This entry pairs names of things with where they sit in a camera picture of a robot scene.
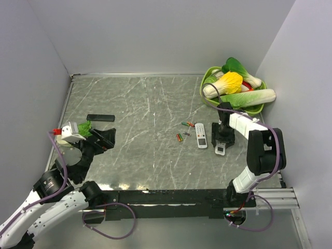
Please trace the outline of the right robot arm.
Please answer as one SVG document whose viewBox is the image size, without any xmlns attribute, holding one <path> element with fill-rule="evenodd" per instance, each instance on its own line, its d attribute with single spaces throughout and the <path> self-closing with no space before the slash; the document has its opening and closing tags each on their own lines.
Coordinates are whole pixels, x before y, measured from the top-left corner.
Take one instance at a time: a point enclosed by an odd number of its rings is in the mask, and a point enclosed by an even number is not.
<svg viewBox="0 0 332 249">
<path fill-rule="evenodd" d="M 260 182 L 286 167 L 283 134 L 279 128 L 268 128 L 247 113 L 234 110 L 229 102 L 219 103 L 216 109 L 219 121 L 212 123 L 216 154 L 224 155 L 235 144 L 236 132 L 247 139 L 246 166 L 226 190 L 227 202 L 236 207 Z"/>
</svg>

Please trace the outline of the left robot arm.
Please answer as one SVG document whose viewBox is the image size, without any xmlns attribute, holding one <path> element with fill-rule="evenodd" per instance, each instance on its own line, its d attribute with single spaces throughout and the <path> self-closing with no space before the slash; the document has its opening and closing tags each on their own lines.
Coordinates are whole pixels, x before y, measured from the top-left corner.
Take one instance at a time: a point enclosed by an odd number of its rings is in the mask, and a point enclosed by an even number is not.
<svg viewBox="0 0 332 249">
<path fill-rule="evenodd" d="M 39 235 L 85 208 L 98 208 L 104 194 L 94 181 L 85 181 L 93 158 L 115 146 L 116 129 L 89 130 L 83 137 L 70 125 L 49 132 L 59 135 L 80 152 L 76 163 L 67 163 L 56 143 L 55 167 L 45 171 L 28 197 L 1 225 L 1 248 L 33 248 Z"/>
</svg>

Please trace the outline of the beige white remote control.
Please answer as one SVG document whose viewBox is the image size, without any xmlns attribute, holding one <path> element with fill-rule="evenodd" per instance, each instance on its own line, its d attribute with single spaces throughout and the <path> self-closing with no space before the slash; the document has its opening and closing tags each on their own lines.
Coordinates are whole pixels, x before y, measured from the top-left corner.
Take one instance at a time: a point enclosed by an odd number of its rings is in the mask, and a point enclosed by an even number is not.
<svg viewBox="0 0 332 249">
<path fill-rule="evenodd" d="M 226 153 L 226 144 L 217 142 L 215 146 L 215 153 L 220 156 L 224 156 Z"/>
</svg>

